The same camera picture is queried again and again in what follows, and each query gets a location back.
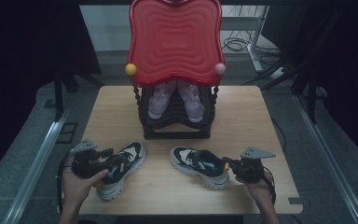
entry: shoe sole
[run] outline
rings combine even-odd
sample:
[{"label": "shoe sole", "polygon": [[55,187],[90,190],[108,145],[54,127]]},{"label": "shoe sole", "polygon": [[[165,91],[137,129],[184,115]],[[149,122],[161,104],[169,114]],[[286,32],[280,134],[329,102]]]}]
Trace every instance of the shoe sole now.
[{"label": "shoe sole", "polygon": [[176,170],[178,170],[180,173],[185,174],[185,175],[199,175],[202,177],[202,179],[204,180],[204,182],[206,183],[206,185],[208,185],[210,188],[213,189],[223,189],[226,187],[226,185],[228,184],[228,173],[223,173],[223,175],[225,175],[224,180],[221,182],[215,182],[213,181],[213,179],[211,179],[209,176],[201,174],[200,172],[197,172],[195,170],[192,169],[186,169],[180,165],[178,165],[173,159],[172,156],[170,156],[170,161],[173,165],[173,167],[175,167]]},{"label": "shoe sole", "polygon": [[[100,192],[97,190],[98,196],[103,201],[106,201],[106,202],[109,202],[109,201],[115,199],[118,196],[118,194],[120,194],[121,191],[124,189],[124,183],[125,183],[127,176],[131,175],[131,174],[135,173],[135,171],[139,170],[142,167],[142,165],[145,163],[145,160],[146,160],[146,149],[144,150],[144,155],[142,156],[142,158],[140,160],[138,160],[136,163],[134,163],[134,165],[130,168],[130,170],[126,174],[124,174],[123,177],[117,183],[112,184],[112,185],[116,185],[115,187],[113,187],[110,190],[104,190],[103,192]],[[109,188],[109,186],[111,186],[111,185],[105,185],[105,186],[102,186],[101,188],[103,188],[103,187]]]}]

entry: white shoe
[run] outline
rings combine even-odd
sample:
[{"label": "white shoe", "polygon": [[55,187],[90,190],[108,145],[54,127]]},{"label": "white shoe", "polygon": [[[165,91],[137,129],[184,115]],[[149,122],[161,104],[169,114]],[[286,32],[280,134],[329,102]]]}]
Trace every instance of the white shoe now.
[{"label": "white shoe", "polygon": [[185,102],[188,119],[191,122],[200,122],[205,109],[200,102],[199,88],[184,81],[178,81],[177,86],[179,94]]},{"label": "white shoe", "polygon": [[148,115],[151,119],[159,119],[164,114],[170,102],[170,97],[176,90],[176,80],[156,86],[154,95],[149,100]]}]

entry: red panel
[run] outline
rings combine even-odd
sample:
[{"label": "red panel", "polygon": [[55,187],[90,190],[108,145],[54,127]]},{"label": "red panel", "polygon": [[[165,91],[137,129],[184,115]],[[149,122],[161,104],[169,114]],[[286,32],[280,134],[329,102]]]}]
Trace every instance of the red panel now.
[{"label": "red panel", "polygon": [[138,87],[182,79],[201,87],[219,85],[214,67],[224,63],[220,47],[221,7],[216,0],[135,0],[128,63]]}]

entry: metal rail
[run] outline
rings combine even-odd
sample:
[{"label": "metal rail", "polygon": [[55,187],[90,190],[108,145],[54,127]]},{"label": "metal rail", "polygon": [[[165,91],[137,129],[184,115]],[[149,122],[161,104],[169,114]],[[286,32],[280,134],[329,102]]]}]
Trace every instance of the metal rail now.
[{"label": "metal rail", "polygon": [[25,206],[27,205],[32,193],[34,192],[34,187],[36,186],[39,176],[45,167],[48,156],[54,147],[58,135],[60,134],[62,125],[65,123],[65,120],[68,117],[72,102],[73,97],[70,96],[68,105],[65,108],[61,119],[52,123],[50,129],[48,130],[48,134],[46,135],[42,146],[37,152],[36,157],[34,158],[34,162],[32,163],[27,173],[27,176],[22,181],[19,191],[17,192],[17,195],[14,198],[10,208],[8,209],[7,215],[5,216],[5,219],[2,223],[19,223],[21,215],[25,210]]},{"label": "metal rail", "polygon": [[307,114],[306,106],[300,96],[295,95],[294,100],[298,109],[301,113],[302,118],[304,119],[310,134],[316,142],[316,145],[321,152],[322,158],[324,159],[324,163],[326,164],[328,170],[330,171],[333,180],[335,181],[339,192],[344,199],[344,202],[348,206],[348,209],[351,212],[351,215],[356,223],[358,223],[358,198],[355,195],[353,188],[348,183],[345,175],[342,174],[341,169],[339,168],[336,160],[334,159],[333,154],[329,146],[324,141],[322,134],[319,132],[318,126],[313,124],[310,117]]}]

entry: yellow ball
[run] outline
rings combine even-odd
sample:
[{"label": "yellow ball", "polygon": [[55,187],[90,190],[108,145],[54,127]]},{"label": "yellow ball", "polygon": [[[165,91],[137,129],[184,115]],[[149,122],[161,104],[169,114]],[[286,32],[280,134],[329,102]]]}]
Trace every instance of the yellow ball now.
[{"label": "yellow ball", "polygon": [[126,65],[126,73],[129,76],[133,76],[136,73],[136,66],[133,63],[129,63]]}]

